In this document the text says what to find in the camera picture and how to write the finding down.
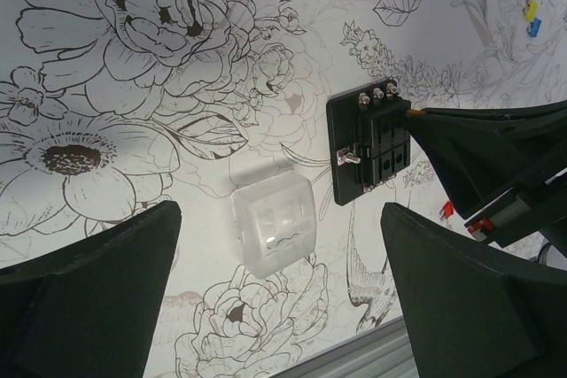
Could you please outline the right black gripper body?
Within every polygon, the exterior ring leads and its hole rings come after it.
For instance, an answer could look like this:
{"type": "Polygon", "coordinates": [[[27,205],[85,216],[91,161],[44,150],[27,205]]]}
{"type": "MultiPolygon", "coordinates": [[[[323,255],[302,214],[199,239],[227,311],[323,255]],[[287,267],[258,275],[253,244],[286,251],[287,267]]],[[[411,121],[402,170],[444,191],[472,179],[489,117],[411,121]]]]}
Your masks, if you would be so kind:
{"type": "Polygon", "coordinates": [[[515,183],[465,222],[470,235],[502,249],[526,237],[543,238],[535,259],[566,268],[566,168],[551,168],[542,181],[515,183]]]}

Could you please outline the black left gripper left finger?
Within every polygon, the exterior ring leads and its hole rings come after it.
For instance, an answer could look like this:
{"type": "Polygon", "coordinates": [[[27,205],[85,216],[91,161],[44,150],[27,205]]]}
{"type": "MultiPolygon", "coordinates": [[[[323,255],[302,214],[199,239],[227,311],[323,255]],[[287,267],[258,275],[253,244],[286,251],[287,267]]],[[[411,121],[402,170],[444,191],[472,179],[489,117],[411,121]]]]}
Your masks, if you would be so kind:
{"type": "Polygon", "coordinates": [[[182,213],[164,201],[1,270],[3,377],[141,377],[182,213]]]}

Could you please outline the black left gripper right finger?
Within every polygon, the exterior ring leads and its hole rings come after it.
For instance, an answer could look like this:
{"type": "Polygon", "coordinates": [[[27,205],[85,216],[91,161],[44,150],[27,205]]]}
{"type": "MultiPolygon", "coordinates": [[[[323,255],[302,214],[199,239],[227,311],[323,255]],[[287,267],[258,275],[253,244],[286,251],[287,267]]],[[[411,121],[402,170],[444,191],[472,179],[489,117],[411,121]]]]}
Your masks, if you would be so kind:
{"type": "Polygon", "coordinates": [[[422,377],[564,377],[566,273],[397,203],[381,229],[422,377]]]}

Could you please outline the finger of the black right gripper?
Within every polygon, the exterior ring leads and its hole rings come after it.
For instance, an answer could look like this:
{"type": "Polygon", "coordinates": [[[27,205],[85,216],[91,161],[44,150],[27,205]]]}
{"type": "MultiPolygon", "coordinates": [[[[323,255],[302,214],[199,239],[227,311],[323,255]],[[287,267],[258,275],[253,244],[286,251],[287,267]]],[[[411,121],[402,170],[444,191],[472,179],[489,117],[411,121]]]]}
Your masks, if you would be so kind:
{"type": "Polygon", "coordinates": [[[426,108],[408,112],[406,128],[464,219],[506,190],[536,186],[566,164],[564,103],[426,108]]]}

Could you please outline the red blade fuse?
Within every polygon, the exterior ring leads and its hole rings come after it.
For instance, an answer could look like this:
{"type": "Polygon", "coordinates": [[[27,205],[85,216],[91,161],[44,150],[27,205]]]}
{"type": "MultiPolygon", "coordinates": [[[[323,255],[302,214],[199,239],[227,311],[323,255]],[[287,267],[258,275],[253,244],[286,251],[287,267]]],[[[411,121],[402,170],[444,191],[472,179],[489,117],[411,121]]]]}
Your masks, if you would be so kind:
{"type": "Polygon", "coordinates": [[[442,220],[448,220],[454,215],[454,205],[451,201],[447,201],[443,204],[441,210],[439,211],[439,216],[442,220]]]}

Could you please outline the black fuse box base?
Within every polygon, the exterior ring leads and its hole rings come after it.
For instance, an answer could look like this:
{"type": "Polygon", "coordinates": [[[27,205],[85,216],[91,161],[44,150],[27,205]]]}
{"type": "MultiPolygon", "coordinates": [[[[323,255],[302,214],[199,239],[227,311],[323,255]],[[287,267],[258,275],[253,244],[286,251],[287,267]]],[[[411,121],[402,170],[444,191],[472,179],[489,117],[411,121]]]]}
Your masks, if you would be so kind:
{"type": "Polygon", "coordinates": [[[386,79],[326,104],[333,195],[344,206],[409,167],[411,102],[386,79]]]}

